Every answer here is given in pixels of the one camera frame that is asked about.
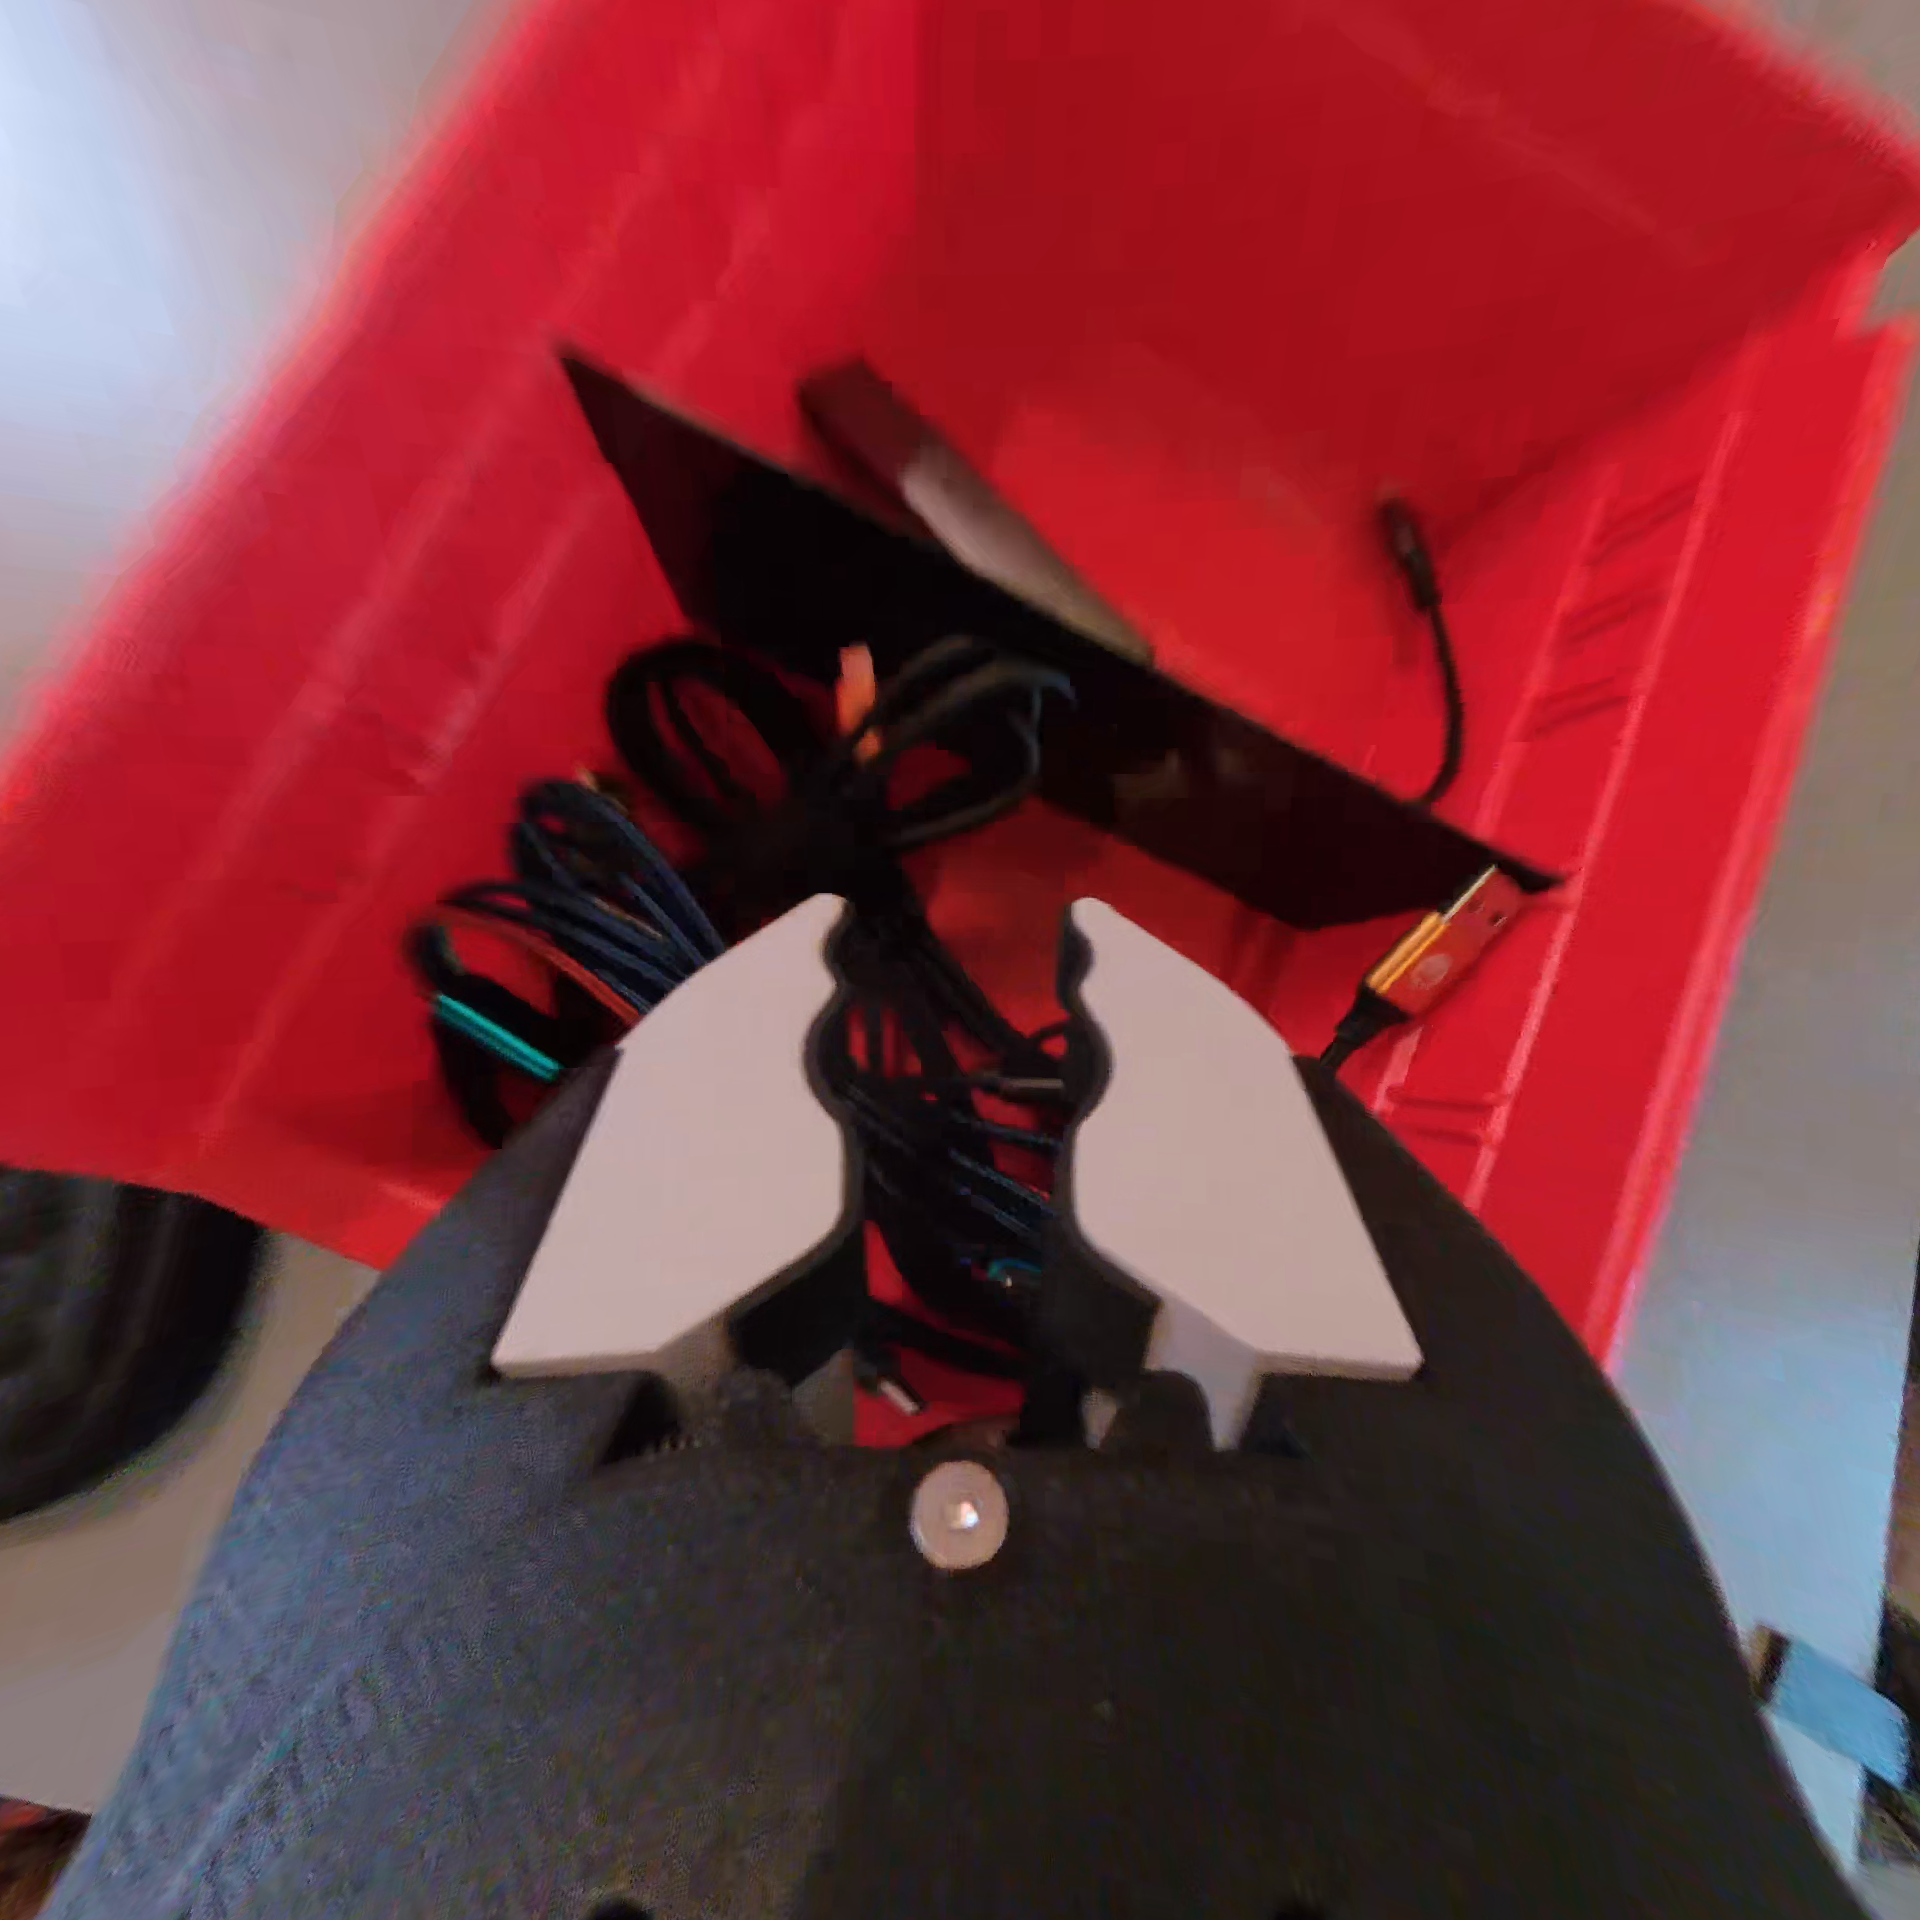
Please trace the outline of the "red plastic bin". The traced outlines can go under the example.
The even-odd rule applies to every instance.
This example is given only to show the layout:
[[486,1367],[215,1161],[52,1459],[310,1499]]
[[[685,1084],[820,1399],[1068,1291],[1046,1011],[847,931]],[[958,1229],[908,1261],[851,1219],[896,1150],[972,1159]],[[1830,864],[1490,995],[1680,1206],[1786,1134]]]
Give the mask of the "red plastic bin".
[[[1155,665],[1558,872],[1352,1084],[1611,1357],[1900,414],[1915,143],[1695,4],[534,4],[4,747],[4,1161],[384,1263],[475,1161],[399,936],[685,629],[560,353],[861,495],[866,360]],[[1042,803],[1318,1043],[1368,943]]]

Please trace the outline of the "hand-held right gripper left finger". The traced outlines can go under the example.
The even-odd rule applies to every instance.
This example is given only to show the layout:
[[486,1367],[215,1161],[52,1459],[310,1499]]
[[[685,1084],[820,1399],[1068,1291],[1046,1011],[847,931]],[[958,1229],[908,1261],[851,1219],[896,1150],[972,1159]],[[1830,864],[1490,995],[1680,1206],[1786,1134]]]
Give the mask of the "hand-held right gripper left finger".
[[491,1350],[510,1377],[795,1384],[863,1299],[856,1150],[815,1043],[844,984],[838,896],[708,963],[614,1051]]

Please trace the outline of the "black bin divider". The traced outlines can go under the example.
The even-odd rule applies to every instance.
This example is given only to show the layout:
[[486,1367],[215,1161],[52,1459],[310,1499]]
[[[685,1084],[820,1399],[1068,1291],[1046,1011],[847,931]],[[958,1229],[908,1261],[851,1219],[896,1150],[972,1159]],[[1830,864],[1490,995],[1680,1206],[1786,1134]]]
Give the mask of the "black bin divider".
[[1039,797],[1254,911],[1317,931],[1439,904],[1493,869],[1539,869],[1271,731],[1165,667],[1114,656],[958,565],[898,501],[804,478],[580,351],[560,365],[677,612],[727,672],[829,691],[851,644],[883,685],[941,640],[1064,680],[1046,699]]

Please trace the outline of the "black honeycomb foam pad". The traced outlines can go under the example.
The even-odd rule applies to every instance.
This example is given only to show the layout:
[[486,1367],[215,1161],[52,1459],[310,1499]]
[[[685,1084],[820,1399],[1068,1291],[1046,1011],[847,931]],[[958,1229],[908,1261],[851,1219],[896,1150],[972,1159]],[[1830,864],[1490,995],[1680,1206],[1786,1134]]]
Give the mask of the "black honeycomb foam pad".
[[3,1521],[90,1493],[181,1425],[266,1245],[191,1195],[3,1167]]

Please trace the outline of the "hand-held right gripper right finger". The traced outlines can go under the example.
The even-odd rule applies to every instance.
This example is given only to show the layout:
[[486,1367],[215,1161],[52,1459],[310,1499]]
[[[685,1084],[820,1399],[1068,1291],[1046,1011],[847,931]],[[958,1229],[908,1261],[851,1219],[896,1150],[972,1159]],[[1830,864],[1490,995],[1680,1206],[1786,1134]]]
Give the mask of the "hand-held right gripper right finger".
[[1215,1448],[1271,1375],[1410,1381],[1419,1336],[1282,1032],[1090,896],[1063,917],[1060,998],[1059,1357],[1114,1399],[1186,1377]]

